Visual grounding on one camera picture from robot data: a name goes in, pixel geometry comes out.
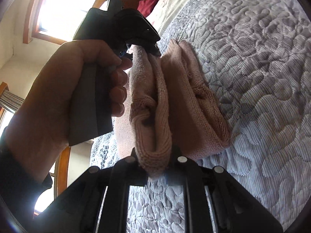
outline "metal rivet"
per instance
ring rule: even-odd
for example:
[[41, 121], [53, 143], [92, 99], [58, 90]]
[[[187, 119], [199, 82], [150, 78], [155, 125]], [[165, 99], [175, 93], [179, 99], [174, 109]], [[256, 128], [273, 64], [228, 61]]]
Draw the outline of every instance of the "metal rivet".
[[214, 171], [216, 173], [223, 173], [224, 169], [221, 166], [215, 166]]
[[127, 163], [133, 163], [133, 162], [136, 161], [136, 159], [133, 156], [128, 156], [128, 157], [125, 158], [125, 161]]
[[91, 166], [89, 168], [89, 173], [96, 173], [98, 172], [99, 168], [97, 166]]
[[187, 158], [185, 157], [185, 156], [179, 156], [178, 158], [177, 158], [177, 160], [178, 160], [178, 162], [180, 162], [180, 163], [185, 163], [185, 162], [187, 162]]

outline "hand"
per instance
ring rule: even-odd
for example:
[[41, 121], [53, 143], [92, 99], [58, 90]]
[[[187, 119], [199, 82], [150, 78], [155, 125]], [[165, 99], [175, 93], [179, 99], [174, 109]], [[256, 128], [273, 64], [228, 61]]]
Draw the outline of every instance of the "hand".
[[45, 64], [29, 94], [5, 131], [14, 158], [38, 182], [48, 174], [59, 154], [68, 146], [69, 106], [84, 63], [117, 66], [111, 74], [112, 115], [121, 116], [127, 97], [123, 87], [132, 66], [117, 57], [102, 40], [64, 43]]

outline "tool grip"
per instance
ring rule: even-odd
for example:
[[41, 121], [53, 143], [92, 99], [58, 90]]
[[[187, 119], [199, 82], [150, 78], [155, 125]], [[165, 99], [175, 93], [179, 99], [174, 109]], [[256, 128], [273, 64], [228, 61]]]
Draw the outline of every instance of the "tool grip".
[[111, 70], [111, 67], [101, 67], [97, 63], [83, 65], [70, 104], [69, 146], [113, 130], [109, 98]]

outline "black clamp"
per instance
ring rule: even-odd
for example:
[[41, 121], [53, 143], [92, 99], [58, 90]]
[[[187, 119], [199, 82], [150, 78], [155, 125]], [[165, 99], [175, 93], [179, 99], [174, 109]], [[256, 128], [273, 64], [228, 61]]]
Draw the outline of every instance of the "black clamp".
[[[218, 233], [283, 232], [278, 220], [221, 166], [200, 167], [173, 147], [165, 178], [168, 185], [183, 186], [185, 233], [213, 232], [207, 199]], [[31, 233], [125, 233], [129, 187], [147, 180], [135, 150], [113, 167], [91, 166], [34, 219]]]

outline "gray quilted blanket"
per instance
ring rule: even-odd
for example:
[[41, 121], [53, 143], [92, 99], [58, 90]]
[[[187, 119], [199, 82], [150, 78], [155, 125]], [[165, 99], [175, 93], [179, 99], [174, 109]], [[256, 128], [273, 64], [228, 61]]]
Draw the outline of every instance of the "gray quilted blanket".
[[[192, 44], [231, 128], [231, 146], [199, 160], [223, 166], [282, 224], [311, 194], [311, 26], [297, 0], [190, 0], [165, 31]], [[91, 164], [118, 160], [114, 133], [95, 140]], [[132, 187], [128, 232], [183, 232], [181, 187]]]

